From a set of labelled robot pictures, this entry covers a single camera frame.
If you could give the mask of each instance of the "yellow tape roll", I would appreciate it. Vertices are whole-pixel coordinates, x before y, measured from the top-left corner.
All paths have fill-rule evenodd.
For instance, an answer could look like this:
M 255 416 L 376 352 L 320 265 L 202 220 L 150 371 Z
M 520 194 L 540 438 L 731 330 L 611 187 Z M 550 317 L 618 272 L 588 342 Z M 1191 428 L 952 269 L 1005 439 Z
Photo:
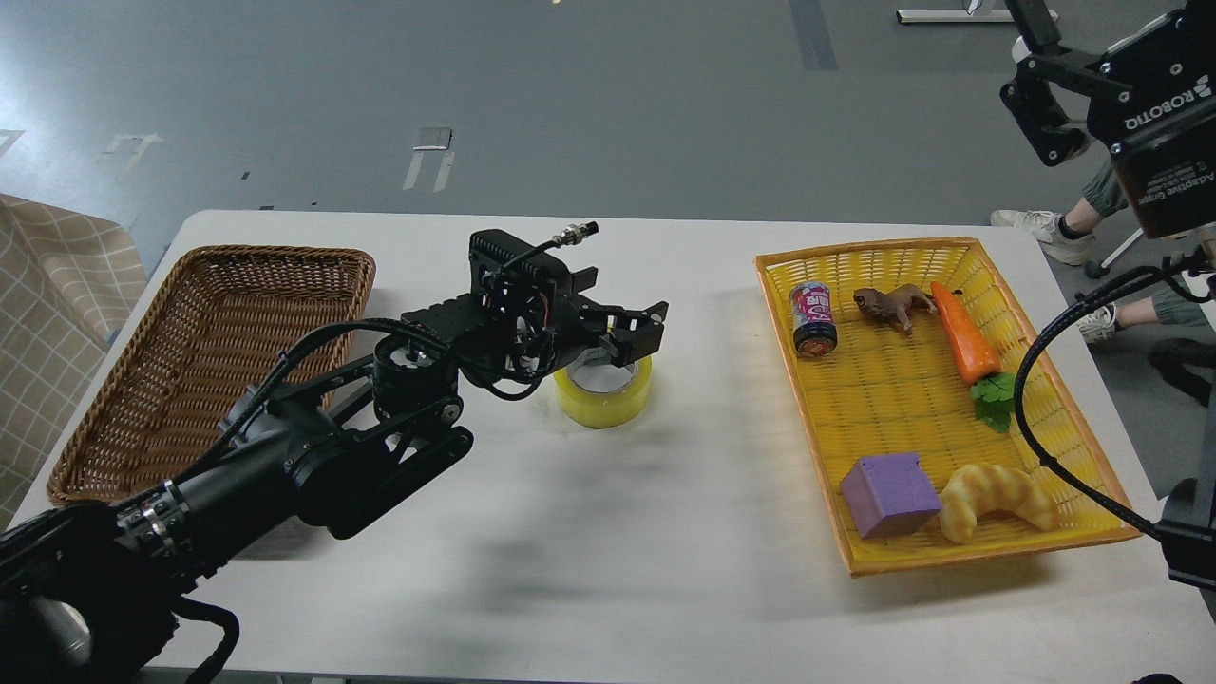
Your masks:
M 578 374 L 581 365 L 582 357 L 553 374 L 557 403 L 565 415 L 587 427 L 601 428 L 621 425 L 642 413 L 651 398 L 651 357 L 631 364 L 632 376 L 612 392 L 596 392 L 575 382 L 570 374 Z

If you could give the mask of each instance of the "sneaker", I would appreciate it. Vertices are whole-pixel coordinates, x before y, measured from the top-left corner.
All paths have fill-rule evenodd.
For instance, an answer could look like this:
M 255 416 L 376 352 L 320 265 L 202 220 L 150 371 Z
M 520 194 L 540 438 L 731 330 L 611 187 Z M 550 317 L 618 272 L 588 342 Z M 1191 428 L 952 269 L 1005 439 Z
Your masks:
M 1086 344 L 1093 344 L 1110 337 L 1118 331 L 1115 327 L 1115 305 L 1107 304 L 1100 309 L 1088 314 L 1076 321 L 1076 329 L 1081 331 L 1081 337 Z
M 1076 240 L 1069 240 L 1060 235 L 1055 228 L 1060 214 L 1055 212 L 1019 212 L 1015 209 L 997 209 L 992 212 L 989 223 L 1002 228 L 1017 228 L 1035 236 L 1038 246 L 1048 257 L 1068 264 L 1079 267 L 1090 259 L 1090 248 L 1093 247 L 1093 234 L 1083 235 Z

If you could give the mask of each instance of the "purple block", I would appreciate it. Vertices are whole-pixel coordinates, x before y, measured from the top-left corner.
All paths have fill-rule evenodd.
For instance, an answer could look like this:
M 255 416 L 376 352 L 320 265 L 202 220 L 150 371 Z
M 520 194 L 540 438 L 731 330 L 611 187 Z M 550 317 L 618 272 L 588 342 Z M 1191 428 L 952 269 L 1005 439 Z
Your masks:
M 857 459 L 840 493 L 862 539 L 912 534 L 941 510 L 914 452 Z

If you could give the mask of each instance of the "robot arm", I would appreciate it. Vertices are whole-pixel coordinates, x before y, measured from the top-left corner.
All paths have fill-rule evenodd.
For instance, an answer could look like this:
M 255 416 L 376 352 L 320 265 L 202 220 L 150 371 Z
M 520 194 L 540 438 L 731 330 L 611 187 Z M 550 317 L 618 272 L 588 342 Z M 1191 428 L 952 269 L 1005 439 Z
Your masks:
M 1085 486 L 1035 439 L 1021 408 L 1021 391 L 1035 358 L 1053 337 L 1086 313 L 1184 270 L 1209 265 L 1216 226 L 1216 1 L 1189 0 L 1119 41 L 1103 55 L 1070 50 L 1042 0 L 1008 0 L 1030 54 L 1001 90 L 1038 158 L 1055 166 L 1080 153 L 1090 135 L 1110 151 L 1119 183 L 1149 237 L 1199 229 L 1204 251 L 1161 269 L 1141 267 L 1113 279 L 1046 326 L 1018 370 L 1014 387 L 1019 427 L 1041 462 L 1121 520 L 1161 543 L 1170 577 L 1216 589 L 1216 411 L 1209 414 L 1198 478 L 1170 494 L 1155 525 Z M 1090 97 L 1088 133 L 1070 125 L 1051 83 Z M 1197 299 L 1177 284 L 1175 290 Z
M 174 615 L 224 627 L 190 682 L 209 682 L 237 639 L 236 617 L 185 594 L 291 516 L 358 534 L 473 445 L 457 426 L 458 376 L 503 399 L 530 394 L 589 348 L 624 366 L 658 351 L 668 304 L 601 305 L 547 250 L 598 231 L 570 226 L 533 247 L 501 230 L 469 241 L 469 292 L 400 320 L 311 332 L 221 422 L 224 436 L 171 481 L 112 505 L 72 505 L 0 537 L 0 682 L 123 682 L 173 637 Z M 282 379 L 351 330 L 385 333 L 372 354 L 313 380 Z M 519 393 L 502 380 L 525 385 Z M 330 411 L 321 397 L 355 387 Z M 377 424 L 348 422 L 371 407 Z

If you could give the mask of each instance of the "can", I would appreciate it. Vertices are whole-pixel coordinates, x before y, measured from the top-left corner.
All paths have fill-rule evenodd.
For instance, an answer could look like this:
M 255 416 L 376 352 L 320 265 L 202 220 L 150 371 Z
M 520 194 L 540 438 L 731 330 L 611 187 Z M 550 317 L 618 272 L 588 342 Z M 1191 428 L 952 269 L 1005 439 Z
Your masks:
M 837 346 L 832 320 L 832 291 L 818 281 L 807 281 L 789 291 L 794 313 L 794 349 L 800 357 L 822 357 Z

